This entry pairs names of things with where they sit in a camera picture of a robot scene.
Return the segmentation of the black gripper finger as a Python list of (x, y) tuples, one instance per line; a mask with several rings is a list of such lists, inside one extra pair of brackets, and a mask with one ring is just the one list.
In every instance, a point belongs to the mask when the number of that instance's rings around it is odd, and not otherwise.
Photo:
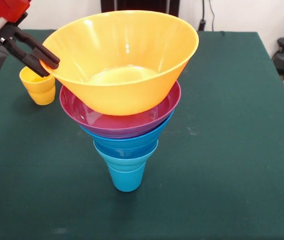
[(49, 73), (43, 68), (40, 61), (51, 66), (51, 52), (32, 37), (24, 37), (18, 39), (18, 41), (28, 45), (32, 49), (32, 52), (23, 51), (10, 38), (3, 41), (0, 40), (0, 46), (3, 46), (10, 55), (22, 62), (37, 75), (47, 77)]
[[(2, 28), (0, 37), (5, 39), (3, 45), (8, 52), (33, 70), (43, 70), (40, 61), (52, 69), (56, 69), (59, 66), (60, 59), (57, 56), (39, 43), (30, 34), (22, 31), (13, 24), (7, 23)], [(25, 43), (32, 49), (32, 52), (24, 52), (11, 38)]]

